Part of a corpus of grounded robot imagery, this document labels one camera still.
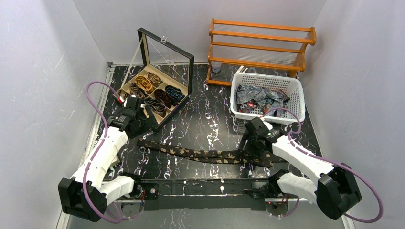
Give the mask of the black gold floral tie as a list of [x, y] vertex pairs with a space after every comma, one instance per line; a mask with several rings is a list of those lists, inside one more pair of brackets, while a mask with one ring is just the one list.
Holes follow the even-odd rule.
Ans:
[[275, 163], [285, 163], [286, 160], [265, 152], [264, 158], [249, 155], [246, 151], [230, 150], [195, 150], [182, 148], [178, 146], [162, 144], [151, 140], [144, 140], [139, 138], [137, 145], [151, 150], [157, 150], [161, 153], [171, 154], [174, 156], [186, 158], [188, 160], [197, 161], [201, 163], [211, 164], [252, 164], [259, 167], [272, 167]]

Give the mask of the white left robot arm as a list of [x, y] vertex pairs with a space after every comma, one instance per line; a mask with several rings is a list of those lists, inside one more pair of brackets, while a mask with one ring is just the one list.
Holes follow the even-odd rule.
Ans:
[[62, 178], [58, 192], [65, 214], [97, 222], [104, 219], [118, 224], [119, 214], [113, 219], [105, 217], [107, 207], [122, 196], [139, 198], [145, 195], [138, 175], [124, 172], [111, 181], [104, 177], [120, 149], [128, 140], [157, 126], [151, 107], [146, 100], [130, 96], [123, 107], [104, 123], [102, 136], [84, 163], [70, 178]]

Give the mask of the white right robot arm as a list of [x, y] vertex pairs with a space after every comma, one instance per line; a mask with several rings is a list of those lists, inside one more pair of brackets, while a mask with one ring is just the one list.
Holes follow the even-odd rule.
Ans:
[[256, 117], [245, 123], [245, 132], [238, 149], [253, 159], [265, 159], [265, 154], [280, 157], [295, 166], [305, 176], [299, 177], [281, 169], [268, 178], [268, 183], [255, 192], [274, 196], [293, 194], [316, 203], [330, 219], [336, 220], [362, 200], [354, 175], [329, 162], [316, 159], [282, 129]]

